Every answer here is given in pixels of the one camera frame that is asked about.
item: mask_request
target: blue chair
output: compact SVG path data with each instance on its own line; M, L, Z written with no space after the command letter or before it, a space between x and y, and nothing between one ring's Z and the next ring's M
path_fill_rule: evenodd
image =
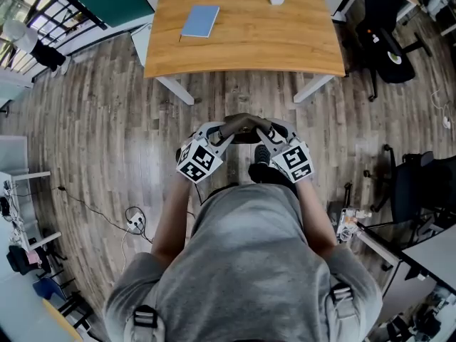
M53 277L61 274L63 270L59 271L57 274L54 274L50 277L43 277L39 279L37 282L33 283L33 289L35 290L36 294L43 299L50 300L53 294L56 294L62 300L67 300L67 297L64 293L64 289L71 284L75 279L68 280L63 284L58 284L56 281L53 280Z

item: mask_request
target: power strip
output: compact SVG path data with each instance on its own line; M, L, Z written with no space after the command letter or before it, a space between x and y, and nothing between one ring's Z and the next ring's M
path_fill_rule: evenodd
M138 225L139 224L142 224L144 227L144 224L143 224L143 218L144 216L139 213L139 212L136 212L135 215L133 215L131 217L130 220L127 221L127 225L128 225L128 228L130 228L132 231L134 231L136 228L138 228Z

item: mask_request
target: blue notebook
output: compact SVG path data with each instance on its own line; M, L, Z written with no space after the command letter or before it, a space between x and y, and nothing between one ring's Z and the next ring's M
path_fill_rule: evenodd
M208 38L219 10L219 6L194 5L181 34L183 36Z

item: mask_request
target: gray t-shirt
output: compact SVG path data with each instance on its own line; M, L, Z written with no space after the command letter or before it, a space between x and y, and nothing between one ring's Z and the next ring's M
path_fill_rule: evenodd
M352 289L350 328L338 320L330 274ZM126 319L152 287L166 341L355 342L382 305L376 282L350 249L337 246L322 259L309 248L299 202L280 185L238 186L211 197L166 270L153 255L137 254L106 301L113 342L123 340Z

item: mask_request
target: person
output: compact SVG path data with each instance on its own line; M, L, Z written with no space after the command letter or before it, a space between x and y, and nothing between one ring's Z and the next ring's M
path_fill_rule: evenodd
M337 245L307 177L294 185L269 163L267 148L257 146L249 168L256 184L209 197L185 247L192 183L175 175L151 253L135 255L105 302L112 341L366 337L382 306L375 280ZM150 326L136 323L144 305L156 315L153 338L138 337Z
M8 19L3 27L0 27L0 34L1 31L17 48L30 53L41 65L49 67L52 71L52 77L56 76L58 67L61 68L61 74L65 75L70 66L71 57L64 56L54 47L42 44L35 30L21 21Z

